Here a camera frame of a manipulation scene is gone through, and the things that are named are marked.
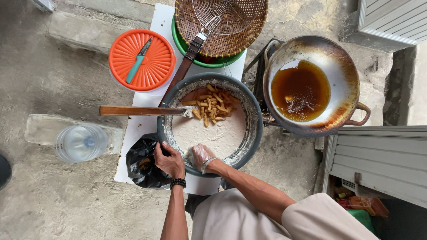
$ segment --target black bead bracelet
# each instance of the black bead bracelet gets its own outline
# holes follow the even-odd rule
[[[184,188],[187,187],[187,184],[185,183],[185,179],[173,179],[172,182],[170,183],[170,189],[172,190],[172,187],[174,185],[181,185]]]

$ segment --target plastic water bottle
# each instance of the plastic water bottle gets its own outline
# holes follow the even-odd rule
[[[66,163],[78,163],[99,157],[107,149],[108,136],[98,126],[69,126],[55,138],[55,154]]]

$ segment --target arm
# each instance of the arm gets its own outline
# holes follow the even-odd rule
[[[160,144],[157,143],[154,158],[156,166],[169,174],[173,179],[185,178],[185,166],[179,151],[173,149],[166,142],[162,146],[171,156],[166,157],[162,154]],[[180,185],[174,185],[170,193],[169,206],[166,212],[166,218],[163,224],[161,240],[168,239],[188,239],[187,220],[185,219],[184,208],[184,188]]]
[[[192,165],[202,173],[215,173],[235,186],[259,211],[282,224],[282,213],[296,203],[289,196],[270,184],[249,174],[236,170],[218,158],[205,145],[198,144],[192,149]]]

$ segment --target beige shirt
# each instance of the beige shirt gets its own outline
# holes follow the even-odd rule
[[[216,193],[194,213],[192,240],[378,240],[325,193],[286,208],[279,225],[235,188]]]

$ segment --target orange container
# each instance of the orange container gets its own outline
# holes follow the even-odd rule
[[[132,81],[127,83],[126,77],[136,62],[136,55],[151,37],[153,40],[144,60]],[[161,88],[171,78],[176,57],[170,43],[160,34],[134,29],[124,32],[114,41],[108,62],[111,75],[118,84],[135,92],[151,92]]]

